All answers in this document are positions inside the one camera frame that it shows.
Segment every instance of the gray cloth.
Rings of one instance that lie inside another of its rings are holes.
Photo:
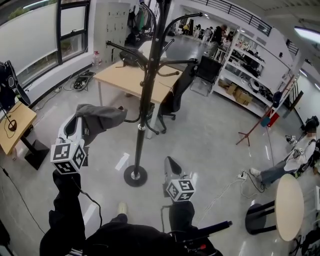
[[[208,56],[211,57],[211,56],[215,55],[218,47],[219,47],[219,43],[218,42],[213,42],[212,46],[211,46],[211,48],[209,50],[209,55]]]
[[[107,129],[117,127],[127,116],[127,110],[111,106],[94,106],[79,104],[75,111],[76,117],[82,117],[84,145],[89,145],[98,134]]]
[[[277,179],[280,179],[285,174],[291,174],[296,172],[297,170],[290,170],[285,171],[285,166],[287,164],[287,158],[285,158],[283,161],[276,164],[274,167],[271,167],[268,170],[264,170],[260,173],[261,175],[261,182],[263,184],[269,185],[276,181]]]

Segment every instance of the ceiling light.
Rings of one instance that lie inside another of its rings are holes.
[[[29,5],[26,5],[25,7],[23,7],[23,9],[29,8],[31,6],[35,6],[35,5],[40,4],[40,3],[48,2],[48,1],[49,0],[42,0],[42,1],[39,1],[39,2],[34,2],[34,3],[29,4]]]
[[[299,27],[299,26],[295,26],[294,30],[299,34],[300,37],[320,44],[320,32],[319,31],[305,28],[305,27]]]
[[[304,74],[304,76],[307,78],[308,76],[307,76],[307,74],[305,73],[305,72],[303,72],[301,69],[300,69],[300,72],[302,73],[302,74]]]

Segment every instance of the round table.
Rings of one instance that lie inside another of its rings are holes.
[[[245,216],[245,228],[251,235],[278,230],[284,241],[293,240],[302,225],[305,206],[300,185],[291,174],[281,177],[275,201],[252,205]],[[276,225],[265,227],[267,215],[275,213]]]

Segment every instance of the cardboard box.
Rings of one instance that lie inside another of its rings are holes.
[[[218,85],[222,88],[229,88],[230,84],[226,83],[225,81],[219,79]]]
[[[234,98],[236,102],[246,106],[248,106],[253,99],[248,92],[242,91],[240,88],[235,91]]]
[[[236,85],[235,83],[232,82],[231,85],[229,86],[229,88],[226,90],[226,93],[229,95],[234,94],[237,87],[238,87],[238,85]]]

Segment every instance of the hand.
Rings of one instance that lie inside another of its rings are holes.
[[[293,158],[296,159],[301,155],[301,151],[299,148],[295,148],[293,152]]]

